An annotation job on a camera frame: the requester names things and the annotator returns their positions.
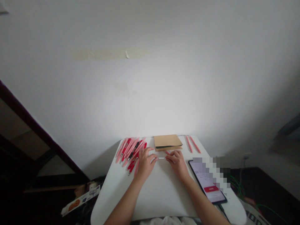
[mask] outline tape residue on wall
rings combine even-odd
[[[75,61],[139,59],[149,54],[143,48],[109,48],[109,49],[72,49],[71,56]]]

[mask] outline right hand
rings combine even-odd
[[[187,166],[185,164],[183,155],[181,151],[173,151],[170,154],[166,152],[168,155],[165,157],[166,160],[170,163],[174,173],[179,178],[179,180],[184,181],[189,178],[190,175],[188,173]]]

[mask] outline smartphone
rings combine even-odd
[[[227,202],[226,197],[221,192],[221,190],[216,185],[213,184],[212,179],[206,177],[205,173],[202,173],[199,170],[201,166],[197,164],[201,162],[195,163],[193,162],[193,160],[190,160],[188,163],[194,173],[195,178],[198,181],[198,184],[200,185],[201,190],[209,199],[209,201],[214,205],[226,203]]]

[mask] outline cardboard box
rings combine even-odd
[[[84,195],[80,196],[79,198],[75,199],[74,201],[70,202],[69,204],[67,204],[67,206],[62,209],[62,212],[60,214],[64,217],[69,212],[77,209],[82,204],[86,203],[88,200],[97,196],[99,193],[100,193],[100,185],[94,188],[93,190],[85,193]]]
[[[182,143],[176,134],[154,136],[155,151],[169,151],[182,149]]]

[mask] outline white wall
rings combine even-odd
[[[239,164],[240,146],[299,75],[298,0],[6,3],[0,79],[90,178],[129,136],[195,134]],[[149,54],[73,60],[83,48]],[[295,101],[275,122],[299,113]]]

